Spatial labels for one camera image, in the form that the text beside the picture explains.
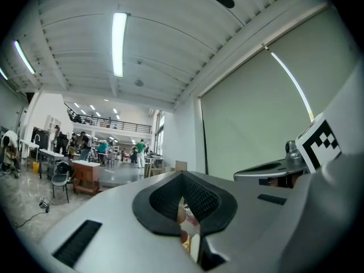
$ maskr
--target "light strip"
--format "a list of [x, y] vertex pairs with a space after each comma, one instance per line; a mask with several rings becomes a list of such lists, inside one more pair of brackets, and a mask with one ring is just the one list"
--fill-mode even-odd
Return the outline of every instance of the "light strip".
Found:
[[5, 76], [5, 74], [4, 74], [4, 72], [1, 70], [1, 68], [0, 68], [0, 73], [1, 73], [1, 75], [4, 77], [4, 79], [5, 79], [5, 80], [7, 80], [7, 77]]
[[274, 59], [277, 60], [277, 62], [279, 62], [279, 64], [282, 66], [282, 68], [286, 71], [286, 73], [289, 75], [289, 77], [291, 78], [292, 82], [295, 84], [298, 92], [301, 95], [301, 98], [303, 100], [303, 102], [305, 103], [309, 118], [311, 120], [311, 122], [313, 122], [313, 120], [315, 119], [311, 110], [311, 107], [309, 107], [308, 101], [306, 99], [305, 94], [303, 93], [300, 85], [298, 84], [298, 82], [296, 81], [296, 79], [294, 78], [294, 76], [292, 75], [292, 73], [288, 70], [288, 68], [286, 67], [286, 65], [283, 64], [283, 62], [276, 56], [275, 53], [271, 52], [271, 55], [274, 57]]
[[29, 69], [29, 71], [30, 71], [32, 74], [34, 74], [34, 73], [35, 73], [35, 71], [34, 71], [33, 67], [30, 65], [29, 61], [27, 60], [27, 57], [25, 57], [25, 54], [24, 54], [24, 52], [23, 52], [22, 48], [20, 47], [19, 42], [16, 40], [16, 41], [14, 42], [14, 44], [15, 44], [15, 48], [16, 48], [16, 50], [17, 50], [17, 51], [18, 51], [18, 53], [20, 54], [20, 57], [22, 58], [23, 62], [25, 63], [25, 66], [27, 66], [27, 68]]
[[123, 49], [126, 28], [126, 13], [114, 13], [111, 33], [113, 71], [117, 77], [123, 76]]

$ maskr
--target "white pants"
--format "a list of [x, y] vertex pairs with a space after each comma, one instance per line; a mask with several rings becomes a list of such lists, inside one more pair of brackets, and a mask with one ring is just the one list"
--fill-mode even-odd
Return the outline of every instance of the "white pants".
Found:
[[144, 153], [137, 153], [136, 159], [138, 161], [138, 168], [144, 168], [145, 161], [144, 161]]

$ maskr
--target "gray tile floor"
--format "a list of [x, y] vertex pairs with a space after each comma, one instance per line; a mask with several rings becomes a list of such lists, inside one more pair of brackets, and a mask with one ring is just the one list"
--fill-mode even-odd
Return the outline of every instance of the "gray tile floor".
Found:
[[[101, 169], [100, 184], [111, 188], [137, 181], [142, 177], [143, 169], [137, 169], [130, 163], [116, 163], [113, 168]], [[44, 211], [39, 207], [41, 196], [52, 200], [54, 205], [51, 205], [49, 213], [40, 214], [17, 229], [32, 241], [39, 242], [51, 226], [91, 198], [89, 195], [74, 194], [71, 185], [69, 189], [69, 203], [62, 188], [55, 187], [55, 198], [52, 199], [50, 179], [39, 179], [39, 175], [34, 174], [31, 169], [26, 171], [22, 168], [19, 179], [0, 176], [0, 204], [10, 223], [16, 227]]]

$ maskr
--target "railing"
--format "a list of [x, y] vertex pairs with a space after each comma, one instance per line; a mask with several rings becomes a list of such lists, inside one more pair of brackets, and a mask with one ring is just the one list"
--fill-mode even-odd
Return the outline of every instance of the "railing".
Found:
[[135, 131], [137, 133], [150, 134], [151, 132], [152, 127], [150, 125], [140, 125], [137, 123], [116, 121], [110, 118], [107, 119], [90, 115], [79, 115], [75, 113], [75, 111], [72, 110], [67, 104], [65, 105], [67, 106], [68, 116], [73, 122], [82, 123], [85, 125], [107, 127], [108, 129]]

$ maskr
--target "person in green shirt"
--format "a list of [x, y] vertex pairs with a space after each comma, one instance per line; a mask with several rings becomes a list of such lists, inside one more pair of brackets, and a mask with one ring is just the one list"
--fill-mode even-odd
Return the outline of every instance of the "person in green shirt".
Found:
[[138, 161], [138, 168], [144, 168], [144, 149], [146, 148], [146, 144], [144, 143], [144, 139], [140, 140], [140, 143], [137, 143], [136, 148], [138, 149], [138, 154], [136, 155]]

